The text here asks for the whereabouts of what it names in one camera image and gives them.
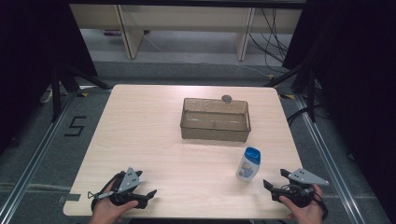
container lid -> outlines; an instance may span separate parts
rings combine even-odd
[[[245,157],[257,165],[260,165],[260,161],[262,160],[260,151],[254,147],[247,147]]]

